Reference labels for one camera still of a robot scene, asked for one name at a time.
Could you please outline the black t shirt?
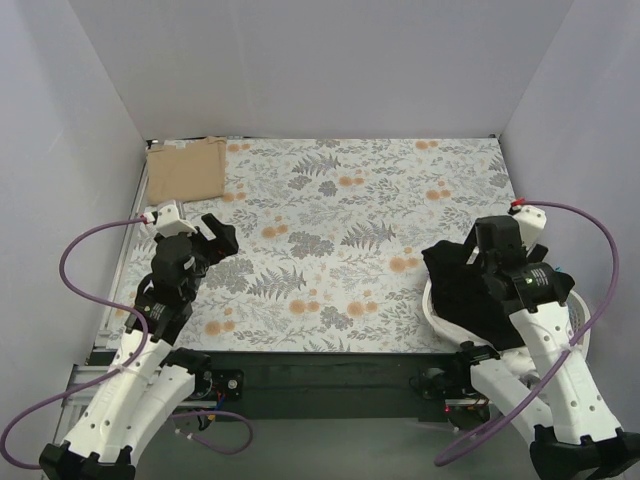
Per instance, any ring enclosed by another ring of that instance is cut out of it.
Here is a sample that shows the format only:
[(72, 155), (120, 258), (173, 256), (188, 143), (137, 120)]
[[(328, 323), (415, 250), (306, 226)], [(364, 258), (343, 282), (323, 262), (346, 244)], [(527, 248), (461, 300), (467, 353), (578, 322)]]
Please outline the black t shirt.
[(439, 317), (488, 341), (494, 348), (523, 347), (521, 335), (502, 305), (489, 294), (482, 274), (467, 260), (472, 249), (447, 240), (422, 251), (432, 283), (432, 302)]

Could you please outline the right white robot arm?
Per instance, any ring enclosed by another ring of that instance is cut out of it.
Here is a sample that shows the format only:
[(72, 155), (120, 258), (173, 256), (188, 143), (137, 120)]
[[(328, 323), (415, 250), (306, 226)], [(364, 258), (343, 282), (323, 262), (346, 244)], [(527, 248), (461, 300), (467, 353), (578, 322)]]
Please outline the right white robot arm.
[(476, 265), (491, 298), (523, 339), (539, 383), (528, 389), (504, 360), (473, 362), (470, 380), (529, 444), (541, 479), (608, 479), (639, 461), (639, 436), (623, 430), (571, 340), (575, 282), (528, 250), (509, 215), (478, 219)]

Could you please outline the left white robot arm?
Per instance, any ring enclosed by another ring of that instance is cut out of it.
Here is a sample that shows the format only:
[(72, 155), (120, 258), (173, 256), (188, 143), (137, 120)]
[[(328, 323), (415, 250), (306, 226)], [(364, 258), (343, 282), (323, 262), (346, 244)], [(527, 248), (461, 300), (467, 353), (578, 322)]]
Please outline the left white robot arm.
[(49, 479), (132, 479), (142, 451), (209, 368), (207, 355), (174, 346), (210, 267), (239, 251), (236, 230), (205, 214), (210, 231), (182, 218), (148, 216), (156, 250), (104, 382), (58, 445), (39, 464)]

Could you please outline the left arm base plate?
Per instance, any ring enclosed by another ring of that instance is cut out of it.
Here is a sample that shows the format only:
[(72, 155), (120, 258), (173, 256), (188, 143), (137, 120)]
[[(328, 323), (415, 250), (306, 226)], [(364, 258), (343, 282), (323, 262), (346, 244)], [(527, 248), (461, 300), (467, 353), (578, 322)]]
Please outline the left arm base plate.
[(192, 401), (239, 401), (243, 395), (244, 372), (238, 369), (206, 370), (195, 375)]

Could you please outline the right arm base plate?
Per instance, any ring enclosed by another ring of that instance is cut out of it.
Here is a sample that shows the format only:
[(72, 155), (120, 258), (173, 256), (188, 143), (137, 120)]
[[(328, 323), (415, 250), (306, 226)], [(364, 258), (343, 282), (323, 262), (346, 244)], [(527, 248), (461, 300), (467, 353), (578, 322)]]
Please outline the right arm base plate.
[(490, 403), (464, 376), (441, 368), (419, 370), (408, 383), (423, 399), (442, 401), (447, 413), (454, 409), (479, 410), (488, 407)]

